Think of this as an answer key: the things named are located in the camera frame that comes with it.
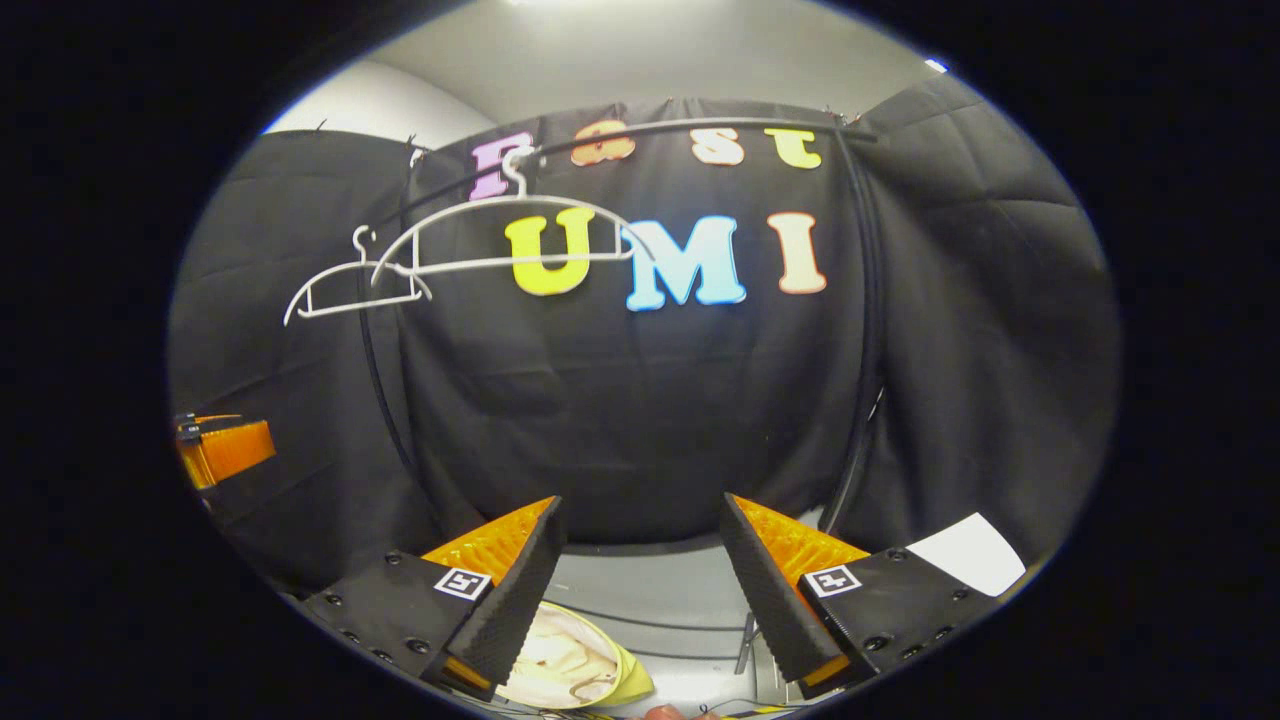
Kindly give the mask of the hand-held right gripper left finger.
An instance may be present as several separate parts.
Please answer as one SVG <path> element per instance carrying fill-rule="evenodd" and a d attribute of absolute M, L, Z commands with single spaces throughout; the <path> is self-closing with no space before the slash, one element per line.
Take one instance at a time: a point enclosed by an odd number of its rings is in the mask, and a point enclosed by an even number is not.
<path fill-rule="evenodd" d="M 550 496 L 426 552 L 388 550 L 306 597 L 320 628 L 428 685 L 492 700 L 507 683 L 564 544 Z"/>

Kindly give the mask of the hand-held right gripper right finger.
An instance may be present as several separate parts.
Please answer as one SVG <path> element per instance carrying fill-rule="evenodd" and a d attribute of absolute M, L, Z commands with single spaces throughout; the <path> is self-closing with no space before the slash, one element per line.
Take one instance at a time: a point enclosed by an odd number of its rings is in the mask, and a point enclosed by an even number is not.
<path fill-rule="evenodd" d="M 806 700 L 895 673 L 998 607 L 914 550 L 869 553 L 737 495 L 723 496 L 719 537 L 774 665 Z"/>

